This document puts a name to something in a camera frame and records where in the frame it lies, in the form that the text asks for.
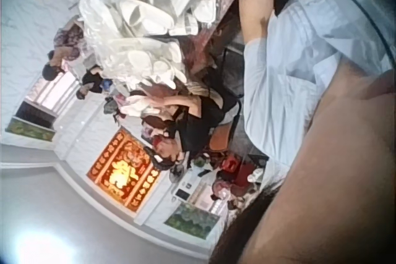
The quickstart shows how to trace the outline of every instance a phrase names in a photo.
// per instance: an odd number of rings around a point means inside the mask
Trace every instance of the framed picture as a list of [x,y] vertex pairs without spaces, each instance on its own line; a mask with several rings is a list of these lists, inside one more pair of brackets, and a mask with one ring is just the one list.
[[122,127],[87,176],[110,197],[137,212],[159,174],[143,150],[143,144]]
[[8,127],[6,128],[6,132],[38,140],[44,140],[45,142],[52,142],[52,139],[56,133],[55,130],[41,127],[28,121],[19,119],[18,117],[12,117]]
[[213,213],[182,202],[165,224],[186,234],[206,239],[219,219]]

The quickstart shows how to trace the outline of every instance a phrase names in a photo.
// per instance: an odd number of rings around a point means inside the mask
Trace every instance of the light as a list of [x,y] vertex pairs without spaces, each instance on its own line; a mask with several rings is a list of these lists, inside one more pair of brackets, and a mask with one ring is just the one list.
[[18,264],[73,264],[73,250],[57,237],[31,233],[17,243]]

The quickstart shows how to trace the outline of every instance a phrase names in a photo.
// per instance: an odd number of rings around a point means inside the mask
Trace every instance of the red object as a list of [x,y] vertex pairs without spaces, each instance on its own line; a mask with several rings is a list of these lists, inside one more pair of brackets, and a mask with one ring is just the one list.
[[226,160],[223,161],[221,169],[227,172],[235,172],[241,165],[241,157],[234,153],[230,153]]
[[252,163],[244,163],[241,165],[233,184],[237,185],[238,187],[247,187],[250,185],[251,183],[248,182],[248,176],[252,174],[255,169],[256,167]]

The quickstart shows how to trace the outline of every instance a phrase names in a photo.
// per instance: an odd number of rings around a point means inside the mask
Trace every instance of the chair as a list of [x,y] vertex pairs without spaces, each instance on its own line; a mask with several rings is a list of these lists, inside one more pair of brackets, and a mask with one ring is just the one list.
[[213,131],[209,141],[209,151],[214,153],[221,153],[229,149],[230,143],[234,137],[236,126],[240,118],[242,110],[242,102],[240,96],[235,95],[230,89],[224,86],[221,74],[215,69],[209,67],[207,75],[202,81],[211,89],[215,90],[223,98],[223,112],[227,113],[235,105],[238,105],[238,112],[234,119],[226,124],[219,125]]

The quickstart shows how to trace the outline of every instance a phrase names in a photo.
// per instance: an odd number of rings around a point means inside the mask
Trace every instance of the skin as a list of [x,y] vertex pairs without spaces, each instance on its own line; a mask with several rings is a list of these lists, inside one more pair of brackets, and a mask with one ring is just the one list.
[[[266,37],[273,0],[239,9],[245,43]],[[394,243],[395,73],[354,75],[318,107],[240,263],[372,263]]]
[[195,117],[201,117],[201,103],[199,96],[170,96],[170,97],[150,97],[150,105],[154,108],[165,106],[187,106],[188,113]]
[[[80,21],[77,21],[79,18],[78,15],[75,15],[73,18],[71,18],[68,23],[62,28],[65,31],[70,30],[74,25],[79,26],[80,28],[83,28],[83,24]],[[68,57],[72,52],[72,48],[68,46],[60,46],[56,49],[54,49],[54,56],[51,60],[49,60],[49,64],[52,67],[61,67],[62,66],[62,60],[64,57]]]

